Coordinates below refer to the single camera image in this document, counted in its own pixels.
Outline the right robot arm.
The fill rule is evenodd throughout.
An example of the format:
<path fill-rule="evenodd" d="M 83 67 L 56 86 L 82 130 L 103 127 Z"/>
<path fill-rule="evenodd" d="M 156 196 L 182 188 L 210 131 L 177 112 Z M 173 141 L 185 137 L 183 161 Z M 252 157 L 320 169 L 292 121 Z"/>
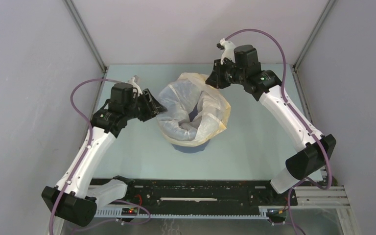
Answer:
<path fill-rule="evenodd" d="M 242 85 L 278 121 L 291 138 L 296 154 L 285 161 L 285 168 L 266 185 L 265 198 L 279 204 L 287 190 L 313 172 L 326 166 L 336 146 L 333 135 L 324 135 L 314 127 L 290 100 L 283 83 L 271 70 L 263 70 L 257 50 L 252 45 L 235 46 L 230 41 L 217 44 L 221 58 L 213 63 L 206 84 L 224 89 Z"/>

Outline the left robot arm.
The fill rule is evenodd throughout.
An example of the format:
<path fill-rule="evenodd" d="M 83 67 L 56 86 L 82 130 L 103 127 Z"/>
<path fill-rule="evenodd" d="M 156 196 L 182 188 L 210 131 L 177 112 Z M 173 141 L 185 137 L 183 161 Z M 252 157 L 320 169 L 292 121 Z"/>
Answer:
<path fill-rule="evenodd" d="M 113 178 L 90 189 L 91 180 L 101 159 L 128 121 L 146 122 L 166 111 L 149 89 L 141 90 L 134 81 L 115 83 L 110 98 L 87 121 L 86 138 L 64 176 L 55 186 L 43 189 L 42 198 L 51 211 L 51 221 L 59 217 L 84 227 L 93 220 L 98 209 L 111 202 L 133 202 L 135 190 L 123 180 Z"/>

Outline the translucent yellowish trash bag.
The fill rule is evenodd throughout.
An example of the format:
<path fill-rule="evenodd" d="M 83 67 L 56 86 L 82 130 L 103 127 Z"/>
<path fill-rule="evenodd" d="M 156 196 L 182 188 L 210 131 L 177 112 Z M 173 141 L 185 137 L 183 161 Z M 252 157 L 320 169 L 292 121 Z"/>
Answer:
<path fill-rule="evenodd" d="M 157 96 L 166 107 L 157 115 L 163 137 L 171 144 L 197 147 L 227 129 L 231 105 L 205 83 L 205 74 L 184 72 Z"/>

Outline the blue plastic trash bin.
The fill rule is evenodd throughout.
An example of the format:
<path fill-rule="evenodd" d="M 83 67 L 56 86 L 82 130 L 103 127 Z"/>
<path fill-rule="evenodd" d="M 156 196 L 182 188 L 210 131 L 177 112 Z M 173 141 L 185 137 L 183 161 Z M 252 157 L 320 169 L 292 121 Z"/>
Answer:
<path fill-rule="evenodd" d="M 194 118 L 198 115 L 198 109 L 197 107 L 195 106 L 194 109 L 189 113 L 189 120 L 190 121 L 193 121 Z M 210 140 L 206 141 L 205 143 L 201 144 L 201 145 L 198 145 L 198 146 L 180 146 L 180 145 L 176 145 L 176 144 L 172 144 L 173 148 L 177 151 L 180 151 L 182 153 L 186 153 L 186 154 L 192 154 L 192 153 L 197 153 L 197 152 L 201 152 L 201 151 L 204 151 L 205 148 L 207 147 L 207 145 L 209 144 Z"/>

